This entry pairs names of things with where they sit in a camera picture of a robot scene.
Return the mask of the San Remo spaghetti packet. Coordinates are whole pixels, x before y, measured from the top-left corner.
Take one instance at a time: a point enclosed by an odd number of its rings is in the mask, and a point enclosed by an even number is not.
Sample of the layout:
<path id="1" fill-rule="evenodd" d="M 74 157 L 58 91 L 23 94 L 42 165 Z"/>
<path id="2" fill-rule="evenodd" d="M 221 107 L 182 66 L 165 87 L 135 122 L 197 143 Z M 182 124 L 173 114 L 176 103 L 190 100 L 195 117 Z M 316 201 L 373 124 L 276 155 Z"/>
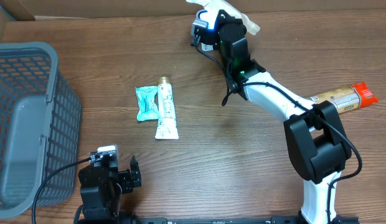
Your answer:
<path id="1" fill-rule="evenodd" d="M 368 89 L 366 82 L 310 96 L 308 100 L 317 104 L 329 101 L 336 107 L 339 114 L 379 102 L 379 99 Z"/>

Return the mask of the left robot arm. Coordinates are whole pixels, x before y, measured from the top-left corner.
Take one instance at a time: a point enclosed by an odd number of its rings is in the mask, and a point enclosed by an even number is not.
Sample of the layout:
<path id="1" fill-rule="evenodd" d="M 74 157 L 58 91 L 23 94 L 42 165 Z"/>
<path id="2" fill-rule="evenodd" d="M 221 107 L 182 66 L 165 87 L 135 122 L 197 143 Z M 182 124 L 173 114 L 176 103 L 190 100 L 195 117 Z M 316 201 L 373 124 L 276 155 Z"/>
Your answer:
<path id="1" fill-rule="evenodd" d="M 120 210 L 120 197 L 141 186 L 141 173 L 135 157 L 130 168 L 118 170 L 113 155 L 90 156 L 90 164 L 78 173 L 83 204 L 77 208 L 74 223 L 140 223 L 133 212 Z"/>

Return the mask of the white Pantene tube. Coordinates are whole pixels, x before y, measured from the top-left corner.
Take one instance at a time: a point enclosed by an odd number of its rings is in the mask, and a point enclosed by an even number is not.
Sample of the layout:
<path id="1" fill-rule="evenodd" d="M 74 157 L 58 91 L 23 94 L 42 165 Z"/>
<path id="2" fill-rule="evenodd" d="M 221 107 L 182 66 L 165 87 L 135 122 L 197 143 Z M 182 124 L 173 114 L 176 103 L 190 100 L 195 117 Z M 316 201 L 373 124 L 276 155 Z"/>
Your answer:
<path id="1" fill-rule="evenodd" d="M 159 140 L 179 139 L 176 124 L 176 111 L 169 77 L 158 80 L 159 119 L 155 138 Z"/>

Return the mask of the teal snack packet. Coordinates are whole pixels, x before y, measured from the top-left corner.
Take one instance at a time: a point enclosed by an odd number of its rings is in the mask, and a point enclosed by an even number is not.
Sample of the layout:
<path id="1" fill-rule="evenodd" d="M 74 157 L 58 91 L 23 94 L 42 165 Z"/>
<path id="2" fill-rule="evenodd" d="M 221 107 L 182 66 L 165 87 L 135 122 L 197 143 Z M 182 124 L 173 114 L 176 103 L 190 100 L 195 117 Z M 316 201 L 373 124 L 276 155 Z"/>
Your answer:
<path id="1" fill-rule="evenodd" d="M 158 106 L 155 102 L 157 92 L 157 86 L 143 86 L 136 89 L 139 106 L 137 120 L 139 122 L 159 119 Z"/>

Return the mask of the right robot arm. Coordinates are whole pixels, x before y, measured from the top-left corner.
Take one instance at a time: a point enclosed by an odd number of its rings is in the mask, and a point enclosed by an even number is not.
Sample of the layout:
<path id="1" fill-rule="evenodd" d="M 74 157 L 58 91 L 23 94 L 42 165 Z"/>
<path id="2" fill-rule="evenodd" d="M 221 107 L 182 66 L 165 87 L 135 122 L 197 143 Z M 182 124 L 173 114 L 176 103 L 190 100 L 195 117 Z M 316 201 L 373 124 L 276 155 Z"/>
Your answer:
<path id="1" fill-rule="evenodd" d="M 304 180 L 304 201 L 293 223 L 358 223 L 334 209 L 337 183 L 357 176 L 362 158 L 348 140 L 336 107 L 316 103 L 280 85 L 251 58 L 242 19 L 219 9 L 199 10 L 192 23 L 191 45 L 211 45 L 219 51 L 227 93 L 255 103 L 283 123 L 290 162 Z"/>

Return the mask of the translucent beige pouch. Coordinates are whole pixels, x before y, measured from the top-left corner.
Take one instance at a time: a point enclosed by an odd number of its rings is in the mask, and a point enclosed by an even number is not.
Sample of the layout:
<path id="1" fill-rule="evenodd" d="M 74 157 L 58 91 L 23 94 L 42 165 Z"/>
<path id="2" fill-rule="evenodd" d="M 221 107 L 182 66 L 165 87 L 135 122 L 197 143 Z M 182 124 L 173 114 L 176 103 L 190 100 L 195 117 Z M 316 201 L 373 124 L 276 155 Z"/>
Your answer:
<path id="1" fill-rule="evenodd" d="M 218 15 L 220 10 L 224 10 L 230 16 L 243 21 L 243 25 L 247 28 L 247 32 L 251 35 L 256 35 L 260 31 L 260 27 L 252 22 L 246 14 L 241 13 L 231 4 L 224 0 L 186 0 L 192 4 L 201 5 L 205 10 Z"/>

